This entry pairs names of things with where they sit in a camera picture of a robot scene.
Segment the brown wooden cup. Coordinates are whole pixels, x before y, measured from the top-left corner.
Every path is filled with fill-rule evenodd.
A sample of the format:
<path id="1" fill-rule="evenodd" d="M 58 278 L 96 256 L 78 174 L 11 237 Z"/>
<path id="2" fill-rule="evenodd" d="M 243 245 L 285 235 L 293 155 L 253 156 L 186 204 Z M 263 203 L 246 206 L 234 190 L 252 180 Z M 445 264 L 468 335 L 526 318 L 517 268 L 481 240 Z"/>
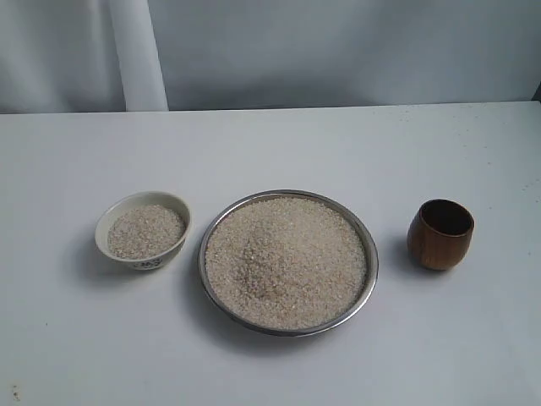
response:
<path id="1" fill-rule="evenodd" d="M 428 200 L 419 207 L 408 229 L 408 253 L 424 268 L 448 271 L 468 252 L 474 226 L 472 214 L 455 201 Z"/>

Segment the rice heap in steel plate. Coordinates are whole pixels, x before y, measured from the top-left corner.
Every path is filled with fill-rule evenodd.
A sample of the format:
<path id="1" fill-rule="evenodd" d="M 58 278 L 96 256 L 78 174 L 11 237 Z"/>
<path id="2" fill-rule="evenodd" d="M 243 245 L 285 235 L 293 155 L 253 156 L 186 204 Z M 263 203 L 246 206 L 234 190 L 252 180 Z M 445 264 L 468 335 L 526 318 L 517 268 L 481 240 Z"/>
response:
<path id="1" fill-rule="evenodd" d="M 226 216 L 210 235 L 205 268 L 232 313 L 280 330 L 342 315 L 367 274 L 353 225 L 322 203 L 293 197 L 258 201 Z"/>

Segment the small cream ceramic bowl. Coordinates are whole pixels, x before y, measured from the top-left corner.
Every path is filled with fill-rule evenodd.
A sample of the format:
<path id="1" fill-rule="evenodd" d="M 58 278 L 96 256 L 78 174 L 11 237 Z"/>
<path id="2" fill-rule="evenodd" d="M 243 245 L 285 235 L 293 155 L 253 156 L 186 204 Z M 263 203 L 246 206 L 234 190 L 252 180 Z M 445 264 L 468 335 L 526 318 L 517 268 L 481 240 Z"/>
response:
<path id="1" fill-rule="evenodd" d="M 113 223 L 126 212 L 147 205 L 161 205 L 174 210 L 186 224 L 183 236 L 170 249 L 146 259 L 129 260 L 116 257 L 107 246 L 107 234 Z M 166 265 L 182 249 L 191 224 L 191 212 L 188 205 L 176 195 L 166 192 L 148 191 L 127 196 L 110 207 L 96 225 L 95 241 L 99 251 L 109 259 L 136 271 L 152 271 Z"/>

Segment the uncooked rice grains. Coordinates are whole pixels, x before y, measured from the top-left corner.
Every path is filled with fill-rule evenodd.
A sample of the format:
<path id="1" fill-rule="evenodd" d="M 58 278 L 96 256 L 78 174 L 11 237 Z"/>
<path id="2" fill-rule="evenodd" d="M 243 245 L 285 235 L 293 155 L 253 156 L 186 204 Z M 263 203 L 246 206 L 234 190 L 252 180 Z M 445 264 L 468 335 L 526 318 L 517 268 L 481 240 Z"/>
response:
<path id="1" fill-rule="evenodd" d="M 107 246 L 116 257 L 146 259 L 170 249 L 185 231 L 185 221 L 174 210 L 161 205 L 141 206 L 113 223 Z"/>

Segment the large steel round plate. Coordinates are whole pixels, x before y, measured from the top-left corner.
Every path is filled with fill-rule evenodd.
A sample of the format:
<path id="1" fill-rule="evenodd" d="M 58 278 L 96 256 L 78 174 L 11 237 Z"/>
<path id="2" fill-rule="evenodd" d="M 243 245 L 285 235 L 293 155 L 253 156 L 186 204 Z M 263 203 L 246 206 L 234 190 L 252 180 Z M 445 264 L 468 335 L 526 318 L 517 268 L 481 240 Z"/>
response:
<path id="1" fill-rule="evenodd" d="M 261 201 L 274 200 L 278 198 L 298 198 L 311 200 L 338 212 L 346 220 L 346 222 L 350 226 L 352 226 L 357 236 L 359 237 L 360 245 L 363 248 L 364 257 L 367 264 L 367 271 L 366 275 L 361 278 L 360 288 L 354 295 L 353 303 L 350 304 L 345 310 L 341 311 L 338 315 L 331 318 L 329 321 L 320 323 L 316 326 L 296 329 L 263 326 L 255 321 L 251 321 L 248 318 L 239 315 L 238 313 L 228 308 L 223 302 L 223 300 L 219 298 L 217 292 L 210 284 L 207 266 L 207 260 L 210 258 L 210 256 L 206 254 L 206 251 L 209 248 L 210 237 L 217 230 L 218 226 L 221 225 L 229 215 L 233 214 L 235 211 L 241 208 L 244 208 L 245 206 L 249 206 L 251 204 Z M 276 337 L 311 336 L 314 334 L 328 331 L 349 320 L 366 304 L 370 295 L 374 291 L 379 268 L 378 251 L 376 249 L 375 242 L 369 230 L 352 211 L 347 209 L 342 204 L 323 195 L 317 195 L 312 192 L 295 189 L 277 189 L 259 192 L 254 195 L 246 196 L 241 200 L 238 200 L 228 206 L 212 221 L 209 227 L 205 230 L 198 249 L 197 263 L 199 268 L 199 279 L 202 283 L 202 286 L 204 287 L 205 294 L 218 309 L 220 309 L 224 314 L 237 322 L 239 325 L 244 326 L 249 330 Z"/>

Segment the white backdrop curtain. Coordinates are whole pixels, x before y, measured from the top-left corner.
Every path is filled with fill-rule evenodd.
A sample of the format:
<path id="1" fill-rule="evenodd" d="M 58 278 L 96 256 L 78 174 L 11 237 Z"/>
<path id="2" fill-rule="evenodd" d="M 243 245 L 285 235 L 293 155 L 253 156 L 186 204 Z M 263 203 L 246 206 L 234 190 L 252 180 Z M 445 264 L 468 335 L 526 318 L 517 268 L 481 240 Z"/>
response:
<path id="1" fill-rule="evenodd" d="M 4 113 L 525 101 L 537 1 L 4 1 Z"/>

